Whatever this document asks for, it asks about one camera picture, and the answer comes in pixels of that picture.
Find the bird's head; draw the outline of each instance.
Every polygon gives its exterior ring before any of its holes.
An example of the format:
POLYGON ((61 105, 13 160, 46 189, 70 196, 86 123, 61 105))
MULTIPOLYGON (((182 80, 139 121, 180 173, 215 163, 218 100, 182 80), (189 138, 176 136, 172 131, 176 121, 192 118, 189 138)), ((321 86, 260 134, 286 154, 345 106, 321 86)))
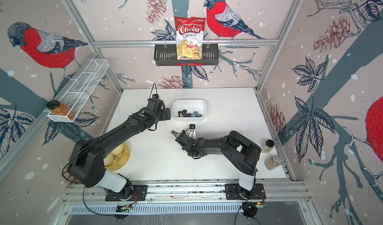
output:
POLYGON ((13 23, 8 28, 8 37, 9 41, 11 42, 12 46, 26 46, 25 39, 24 39, 24 32, 28 29, 30 29, 31 26, 29 24, 26 24, 24 22, 16 22, 13 23))
POLYGON ((217 2, 225 2, 225 0, 206 0, 203 6, 211 10, 217 2))

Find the white wire basket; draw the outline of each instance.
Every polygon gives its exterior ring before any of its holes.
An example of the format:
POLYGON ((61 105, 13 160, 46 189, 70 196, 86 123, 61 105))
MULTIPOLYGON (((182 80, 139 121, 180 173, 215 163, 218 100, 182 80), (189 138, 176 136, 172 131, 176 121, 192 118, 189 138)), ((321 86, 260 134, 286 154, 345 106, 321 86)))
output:
POLYGON ((77 79, 70 79, 70 82, 73 84, 59 99, 60 103, 64 103, 70 108, 68 114, 59 116, 49 112, 48 117, 54 122, 73 122, 109 68, 109 63, 105 59, 89 61, 89 64, 77 79))

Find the spice jar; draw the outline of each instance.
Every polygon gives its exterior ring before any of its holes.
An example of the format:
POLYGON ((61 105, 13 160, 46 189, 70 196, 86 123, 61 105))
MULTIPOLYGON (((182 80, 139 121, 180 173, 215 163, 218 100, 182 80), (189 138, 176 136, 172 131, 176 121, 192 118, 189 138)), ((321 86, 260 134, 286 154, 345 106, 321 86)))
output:
POLYGON ((73 120, 76 115, 74 111, 70 110, 69 106, 55 99, 47 103, 47 108, 50 109, 51 113, 57 116, 66 116, 70 120, 73 120))
POLYGON ((261 144, 261 152, 262 153, 269 153, 274 148, 274 141, 271 139, 268 139, 267 141, 263 142, 261 144))
POLYGON ((265 161, 265 166, 268 170, 274 170, 276 167, 282 164, 282 158, 279 155, 270 157, 265 161))

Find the orange spice jar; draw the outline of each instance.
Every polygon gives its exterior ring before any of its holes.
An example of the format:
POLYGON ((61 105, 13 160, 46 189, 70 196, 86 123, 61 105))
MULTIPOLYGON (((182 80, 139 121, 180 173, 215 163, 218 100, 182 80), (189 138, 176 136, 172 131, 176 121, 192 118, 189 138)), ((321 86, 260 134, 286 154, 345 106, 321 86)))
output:
POLYGON ((76 112, 71 111, 69 106, 55 99, 47 103, 47 108, 50 109, 50 111, 55 115, 66 116, 70 120, 73 120, 76 115, 76 112))

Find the bird's beak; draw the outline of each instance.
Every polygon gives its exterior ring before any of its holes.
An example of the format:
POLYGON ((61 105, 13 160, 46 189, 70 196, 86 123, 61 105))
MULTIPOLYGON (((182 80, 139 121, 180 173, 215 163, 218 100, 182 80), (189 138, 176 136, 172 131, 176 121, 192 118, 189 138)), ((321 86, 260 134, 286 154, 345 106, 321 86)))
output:
POLYGON ((9 41, 11 42, 11 44, 12 44, 13 47, 16 46, 16 42, 15 42, 15 39, 14 39, 14 38, 10 38, 9 41))

